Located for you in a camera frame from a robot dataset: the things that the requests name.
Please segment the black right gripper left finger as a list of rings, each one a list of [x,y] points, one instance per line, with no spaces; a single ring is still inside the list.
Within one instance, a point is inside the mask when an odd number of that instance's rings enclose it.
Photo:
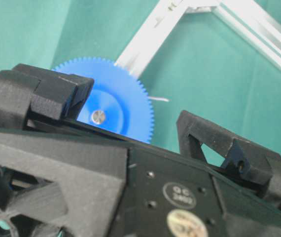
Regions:
[[[18,64],[0,71],[0,127],[23,129],[29,114],[76,119],[94,79]]]

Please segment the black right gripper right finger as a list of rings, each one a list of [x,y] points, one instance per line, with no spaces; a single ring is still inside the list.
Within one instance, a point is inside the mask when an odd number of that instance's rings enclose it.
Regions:
[[[224,158],[221,169],[260,186],[257,195],[281,210],[281,155],[205,118],[181,111],[177,121],[180,154],[206,162],[202,145]]]

